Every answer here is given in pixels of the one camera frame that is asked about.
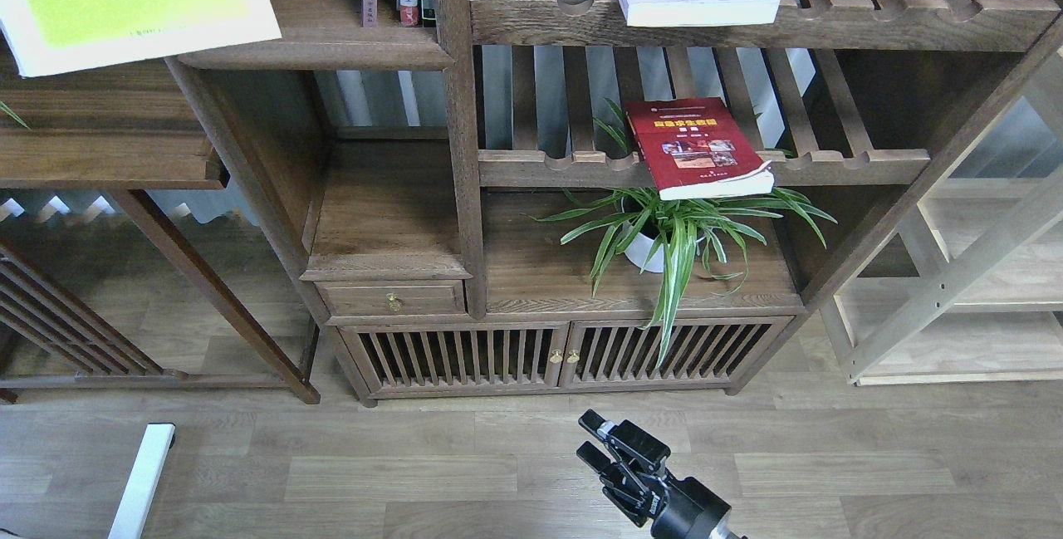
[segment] cabinet door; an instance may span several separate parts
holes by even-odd
[[[615,390],[654,387],[724,387],[759,356],[790,317],[676,321],[658,364],[660,327],[639,321],[573,323],[561,369],[562,388]]]
[[[373,398],[556,388],[567,323],[340,327]]]

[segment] red book cover image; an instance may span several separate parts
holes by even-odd
[[[625,106],[661,199],[761,195],[775,182],[720,97]]]

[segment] potted plant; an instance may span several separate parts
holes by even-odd
[[[623,112],[615,103],[609,101],[610,107],[621,122]],[[632,145],[621,128],[595,118],[594,122],[615,142],[619,142],[628,153]],[[739,218],[781,218],[790,210],[805,220],[826,248],[815,218],[838,223],[830,215],[812,205],[807,196],[786,188],[774,188],[770,195],[736,196],[725,199],[677,199],[662,201],[656,188],[612,188],[609,195],[591,203],[581,203],[570,191],[566,196],[576,203],[576,207],[563,213],[536,218],[540,222],[553,222],[584,218],[607,210],[594,220],[587,221],[570,230],[561,237],[561,245],[567,245],[592,230],[604,230],[594,263],[590,271],[591,296],[597,292],[598,285],[606,268],[615,255],[622,252],[641,271],[661,271],[660,292],[653,317],[642,329],[653,324],[661,326],[660,352],[657,358],[658,367],[668,354],[671,341],[672,324],[675,323],[679,300],[690,283],[694,259],[701,252],[702,264],[709,271],[711,279],[740,279],[738,285],[720,296],[733,293],[745,282],[749,273],[748,240],[763,245],[766,237],[752,225],[743,223]],[[733,243],[741,253],[744,271],[727,275],[712,274],[711,264],[714,260],[726,264],[728,260],[728,243]],[[632,247],[642,245],[647,249],[642,251],[645,256],[634,256]],[[654,266],[654,259],[660,266]]]

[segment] light wooden shelf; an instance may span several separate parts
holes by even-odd
[[[832,341],[860,346],[905,303],[904,284],[878,282],[849,287],[824,308]],[[950,311],[898,343],[858,383],[1018,380],[1063,380],[1063,329],[1052,313]]]
[[[542,217],[571,208],[558,191],[540,193],[490,193],[485,202],[485,242],[488,269],[488,311],[490,314],[556,314],[574,319],[644,319],[653,313],[660,288],[660,275],[639,274],[622,255],[614,258],[597,296],[591,297],[588,274],[601,235],[589,233],[569,245],[561,236],[578,221],[538,223],[528,216]],[[794,289],[770,225],[755,225],[769,238],[769,247],[749,245],[749,276],[741,290],[730,296],[737,281],[705,279],[701,264],[687,286],[680,317],[784,316],[805,311]],[[719,273],[741,271],[737,248],[731,263]]]
[[[303,281],[465,279],[446,142],[339,142]]]
[[[281,39],[180,55],[196,67],[239,70],[441,70],[453,60],[431,28],[399,24],[392,0],[361,27],[361,0],[270,0]]]
[[[32,129],[0,116],[0,186],[217,189],[227,180],[161,62],[19,78],[0,44],[0,99]]]

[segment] brass drawer knob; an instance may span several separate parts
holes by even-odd
[[[391,313],[402,313],[402,301],[399,300],[399,297],[394,292],[388,292],[388,296],[385,298],[388,299],[388,308],[391,309]]]

